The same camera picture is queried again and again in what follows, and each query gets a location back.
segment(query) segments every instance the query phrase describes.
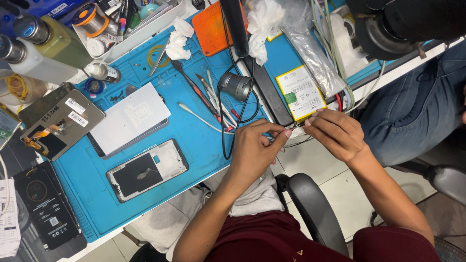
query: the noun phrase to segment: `orange silicone pad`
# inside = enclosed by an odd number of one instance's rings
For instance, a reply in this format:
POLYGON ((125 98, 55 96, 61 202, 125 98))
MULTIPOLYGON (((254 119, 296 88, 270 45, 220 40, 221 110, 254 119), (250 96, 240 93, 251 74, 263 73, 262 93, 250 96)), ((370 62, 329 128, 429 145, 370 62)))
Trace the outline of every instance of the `orange silicone pad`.
MULTIPOLYGON (((247 20, 244 13, 243 21, 247 29, 247 20)), ((225 30, 223 29, 223 19, 219 1, 194 16, 192 18, 192 26, 198 36, 202 52, 206 56, 212 56, 226 48, 225 30)), ((230 30, 228 30, 228 27, 226 29, 230 45, 233 45, 230 30)))

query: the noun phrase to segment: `tissue paper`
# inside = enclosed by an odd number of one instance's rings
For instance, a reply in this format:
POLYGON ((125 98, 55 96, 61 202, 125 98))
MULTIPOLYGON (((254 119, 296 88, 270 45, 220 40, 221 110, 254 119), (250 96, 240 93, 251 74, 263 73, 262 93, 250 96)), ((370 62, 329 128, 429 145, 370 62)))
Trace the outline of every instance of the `tissue paper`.
POLYGON ((187 37, 192 37, 194 28, 179 17, 175 18, 173 26, 175 30, 170 33, 170 42, 165 49, 167 56, 172 60, 188 60, 191 57, 191 51, 184 50, 183 47, 186 45, 187 37))
POLYGON ((249 55, 256 58, 256 63, 262 66, 267 61, 265 40, 272 27, 285 16, 285 10, 274 0, 261 0, 255 10, 247 15, 249 23, 247 30, 251 33, 249 38, 249 55))

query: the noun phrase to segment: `liquid bottle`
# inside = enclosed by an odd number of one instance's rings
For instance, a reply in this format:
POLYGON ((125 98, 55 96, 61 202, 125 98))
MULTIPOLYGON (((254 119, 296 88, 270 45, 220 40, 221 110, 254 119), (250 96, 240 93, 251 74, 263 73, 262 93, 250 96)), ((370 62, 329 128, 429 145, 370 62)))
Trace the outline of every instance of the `liquid bottle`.
POLYGON ((121 73, 117 69, 108 65, 94 63, 86 66, 86 71, 89 72, 95 79, 104 80, 109 83, 117 83, 121 79, 121 73))
POLYGON ((74 67, 41 55, 34 44, 4 34, 0 34, 0 60, 17 74, 58 85, 78 73, 74 67))
POLYGON ((33 43, 42 55, 72 67, 84 69, 93 60, 78 35, 48 15, 40 19, 30 14, 19 16, 13 31, 33 43))

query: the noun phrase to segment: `green sticker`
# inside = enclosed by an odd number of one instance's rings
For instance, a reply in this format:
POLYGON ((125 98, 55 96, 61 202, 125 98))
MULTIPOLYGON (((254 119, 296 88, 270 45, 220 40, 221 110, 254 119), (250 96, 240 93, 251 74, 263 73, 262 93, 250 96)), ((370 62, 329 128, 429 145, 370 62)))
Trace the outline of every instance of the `green sticker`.
POLYGON ((287 93, 284 97, 285 97, 285 100, 287 101, 287 104, 294 103, 294 102, 296 102, 298 100, 296 98, 296 94, 293 93, 293 92, 287 93))
POLYGON ((0 138, 7 139, 11 136, 11 132, 8 130, 0 129, 0 138))

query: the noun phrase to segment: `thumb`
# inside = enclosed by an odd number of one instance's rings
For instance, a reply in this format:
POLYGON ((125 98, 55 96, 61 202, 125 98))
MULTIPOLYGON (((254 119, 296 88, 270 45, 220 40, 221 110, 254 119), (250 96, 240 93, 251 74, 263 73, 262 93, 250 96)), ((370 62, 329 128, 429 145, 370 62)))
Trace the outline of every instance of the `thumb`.
POLYGON ((291 136, 291 133, 293 133, 293 131, 291 131, 290 129, 283 130, 275 138, 275 141, 270 146, 265 148, 265 150, 267 150, 268 152, 270 152, 271 154, 274 154, 274 156, 276 156, 278 154, 278 151, 280 151, 280 149, 288 141, 288 138, 291 136))

